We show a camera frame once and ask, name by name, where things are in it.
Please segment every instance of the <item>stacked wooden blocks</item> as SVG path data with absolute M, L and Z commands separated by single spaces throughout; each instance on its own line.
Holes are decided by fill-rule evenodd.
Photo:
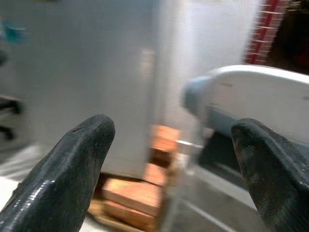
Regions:
M 145 232 L 157 231 L 178 137 L 178 130 L 154 127 L 152 154 L 143 180 L 109 178 L 103 186 L 105 214 Z

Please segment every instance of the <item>white wall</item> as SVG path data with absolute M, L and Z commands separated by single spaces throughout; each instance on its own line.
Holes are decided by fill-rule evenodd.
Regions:
M 253 19 L 263 0 L 179 0 L 172 36 L 164 124 L 192 142 L 193 116 L 182 107 L 186 82 L 207 71 L 239 64 Z

